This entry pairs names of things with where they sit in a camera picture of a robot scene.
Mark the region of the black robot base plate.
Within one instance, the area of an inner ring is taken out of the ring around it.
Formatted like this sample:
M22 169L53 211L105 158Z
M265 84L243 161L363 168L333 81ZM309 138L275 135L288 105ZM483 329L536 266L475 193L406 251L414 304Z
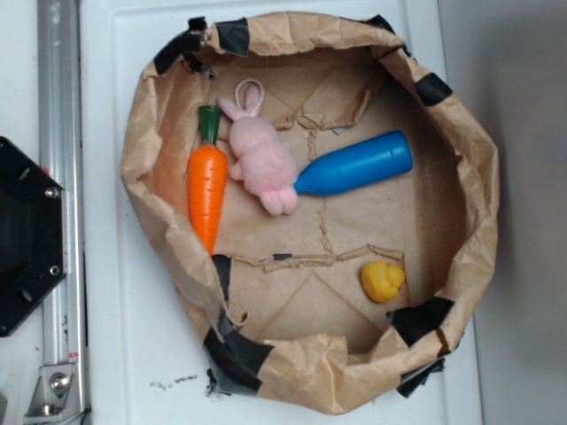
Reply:
M66 276L65 190L1 138L1 336L8 337Z

